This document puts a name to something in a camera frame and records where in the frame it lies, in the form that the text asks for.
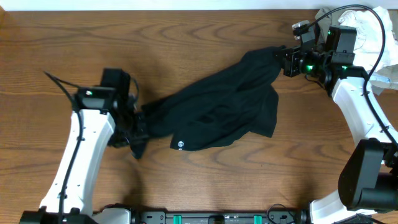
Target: wood grain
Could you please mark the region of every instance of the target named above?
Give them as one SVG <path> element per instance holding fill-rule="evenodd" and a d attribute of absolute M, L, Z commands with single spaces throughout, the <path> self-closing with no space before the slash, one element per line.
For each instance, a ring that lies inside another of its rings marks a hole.
<path fill-rule="evenodd" d="M 120 67 L 141 86 L 140 104 L 175 93 L 245 52 L 296 44 L 291 24 L 316 11 L 8 12 L 0 27 L 0 223 L 36 210 L 58 169 L 70 105 L 42 70 L 96 85 Z M 265 210 L 306 206 L 337 188 L 353 151 L 340 109 L 316 84 L 280 75 L 273 138 L 249 133 L 233 145 L 198 152 L 151 141 L 135 161 L 106 150 L 94 207 L 124 202 L 173 210 Z M 398 126 L 397 92 L 378 97 Z M 398 223 L 398 214 L 378 216 Z"/>

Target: black cloth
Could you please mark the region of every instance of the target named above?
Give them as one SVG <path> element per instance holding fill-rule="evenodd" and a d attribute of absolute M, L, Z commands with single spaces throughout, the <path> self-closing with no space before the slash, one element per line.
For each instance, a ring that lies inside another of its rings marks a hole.
<path fill-rule="evenodd" d="M 248 131 L 270 138 L 278 105 L 271 83 L 281 70 L 272 53 L 281 48 L 247 52 L 237 64 L 142 106 L 149 136 L 173 134 L 170 147 L 187 151 L 228 146 Z"/>

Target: white wall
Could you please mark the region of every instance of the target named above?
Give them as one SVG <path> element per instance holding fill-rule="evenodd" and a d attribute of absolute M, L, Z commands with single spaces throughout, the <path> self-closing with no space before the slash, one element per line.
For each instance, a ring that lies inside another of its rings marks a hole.
<path fill-rule="evenodd" d="M 398 0 L 0 0 L 6 11 L 319 9 L 347 4 L 398 9 Z"/>

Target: table surface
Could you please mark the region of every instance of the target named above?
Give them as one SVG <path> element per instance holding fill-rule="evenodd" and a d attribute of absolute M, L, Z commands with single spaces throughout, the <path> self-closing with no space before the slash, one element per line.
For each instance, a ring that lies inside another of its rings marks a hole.
<path fill-rule="evenodd" d="M 236 63 L 245 52 L 296 45 L 291 25 L 316 11 L 10 12 L 0 21 L 0 223 L 36 210 L 58 169 L 70 130 L 70 103 L 43 75 L 80 85 L 119 67 L 141 86 L 140 104 L 175 93 Z M 169 211 L 305 207 L 337 188 L 354 150 L 340 109 L 303 76 L 279 75 L 277 126 L 228 147 L 198 152 L 150 141 L 140 161 L 107 148 L 94 208 L 126 203 Z M 398 94 L 378 97 L 398 126 Z M 398 213 L 376 216 L 398 223 Z"/>

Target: crumpled white fabric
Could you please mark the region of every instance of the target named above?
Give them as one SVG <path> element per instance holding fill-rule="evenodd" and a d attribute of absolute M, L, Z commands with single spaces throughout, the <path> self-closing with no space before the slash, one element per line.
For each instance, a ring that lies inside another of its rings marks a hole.
<path fill-rule="evenodd" d="M 384 53 L 377 66 L 376 71 L 391 65 L 398 64 L 398 42 L 392 35 L 392 22 L 387 9 L 376 7 L 373 9 L 381 18 L 384 29 L 386 30 L 386 46 Z M 379 22 L 369 11 L 344 12 L 338 22 L 342 26 L 355 27 L 356 42 L 354 47 L 354 65 L 362 66 L 366 71 L 370 71 L 376 62 L 382 43 L 381 28 Z"/>

